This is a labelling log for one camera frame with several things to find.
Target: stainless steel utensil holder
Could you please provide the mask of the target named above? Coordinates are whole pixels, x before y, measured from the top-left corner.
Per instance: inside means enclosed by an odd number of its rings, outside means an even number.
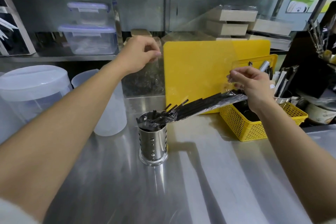
[[[155,132],[147,132],[138,128],[140,139],[139,157],[148,166],[158,166],[167,158],[167,125]]]

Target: yellow plastic basket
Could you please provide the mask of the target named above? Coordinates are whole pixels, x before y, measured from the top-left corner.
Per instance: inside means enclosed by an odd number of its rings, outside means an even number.
[[[283,110],[295,121],[297,125],[308,118],[308,115],[291,103],[284,103]],[[232,129],[239,141],[252,141],[267,138],[261,121],[249,121],[233,105],[227,105],[221,108],[220,115]]]

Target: container lid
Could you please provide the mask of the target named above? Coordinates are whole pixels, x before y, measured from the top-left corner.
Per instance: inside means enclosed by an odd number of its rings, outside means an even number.
[[[89,3],[89,2],[69,2],[67,5],[69,8],[78,8],[78,9],[104,9],[109,10],[109,7],[106,4],[102,3]]]
[[[0,76],[0,96],[6,101],[28,101],[56,94],[70,84],[65,69],[38,65],[15,69]]]
[[[327,104],[323,104],[321,105],[321,107],[329,111],[336,111],[336,102],[330,102]]]
[[[75,33],[115,33],[116,29],[111,26],[64,24],[58,27],[58,31],[59,32],[75,32]]]

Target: yellow cutting board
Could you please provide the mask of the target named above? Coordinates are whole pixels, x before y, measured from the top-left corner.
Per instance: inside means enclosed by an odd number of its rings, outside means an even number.
[[[165,43],[166,104],[179,105],[223,91],[234,61],[237,65],[237,60],[269,55],[270,48],[268,40]]]

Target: stainless steel counter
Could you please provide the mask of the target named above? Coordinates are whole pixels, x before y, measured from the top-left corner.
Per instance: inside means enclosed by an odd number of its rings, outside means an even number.
[[[311,223],[268,140],[239,142],[219,114],[168,126],[169,158],[138,158],[138,114],[111,137],[92,134],[44,223]],[[309,135],[336,156],[336,130]]]

